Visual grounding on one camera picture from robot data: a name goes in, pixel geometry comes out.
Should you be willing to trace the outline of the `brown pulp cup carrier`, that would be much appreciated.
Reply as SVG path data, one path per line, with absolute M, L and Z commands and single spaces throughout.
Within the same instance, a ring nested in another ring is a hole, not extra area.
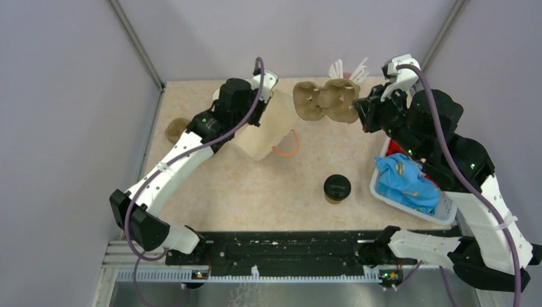
M 298 116 L 305 121 L 324 117 L 339 123 L 354 123 L 359 119 L 352 102 L 359 98 L 360 86 L 349 79 L 330 79 L 323 86 L 314 82 L 297 83 L 293 88 L 293 103 Z

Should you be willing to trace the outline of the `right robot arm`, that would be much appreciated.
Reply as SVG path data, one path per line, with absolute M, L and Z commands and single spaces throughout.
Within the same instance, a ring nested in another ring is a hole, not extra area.
M 502 199 L 495 166 L 486 148 L 456 133 L 463 108 L 430 88 L 409 54 L 383 65 L 386 84 L 354 101 L 362 128 L 382 130 L 463 216 L 472 235 L 436 237 L 388 226 L 377 238 L 369 263 L 411 258 L 451 269 L 481 290 L 523 292 L 527 267 L 541 262 L 541 246 L 530 243 Z

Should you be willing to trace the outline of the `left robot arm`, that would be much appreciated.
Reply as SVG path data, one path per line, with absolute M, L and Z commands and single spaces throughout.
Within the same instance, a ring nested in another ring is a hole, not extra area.
M 204 259 L 205 247 L 197 232 L 188 226 L 171 226 L 159 215 L 182 182 L 232 140 L 237 130 L 245 124 L 260 125 L 278 81 L 278 75 L 267 68 L 255 69 L 249 80 L 228 79 L 211 107 L 193 117 L 173 148 L 144 178 L 126 191 L 117 189 L 110 195 L 115 221 L 131 249 L 175 250 L 193 265 Z

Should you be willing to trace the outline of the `black plastic cup lid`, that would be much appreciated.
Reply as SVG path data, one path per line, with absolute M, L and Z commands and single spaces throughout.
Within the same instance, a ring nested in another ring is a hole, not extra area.
M 333 174 L 329 176 L 323 184 L 323 192 L 324 194 L 335 194 L 335 195 L 342 195 L 345 197 L 349 197 L 350 193 L 352 191 L 352 185 L 348 178 L 346 178 L 344 175 L 340 174 Z

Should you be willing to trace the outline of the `cream paper gift bag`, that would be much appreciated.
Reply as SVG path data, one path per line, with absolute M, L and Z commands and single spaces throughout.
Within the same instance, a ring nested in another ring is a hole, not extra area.
M 233 146 L 255 161 L 264 159 L 290 133 L 298 120 L 293 97 L 275 90 L 260 118 L 260 126 L 246 125 L 235 133 Z

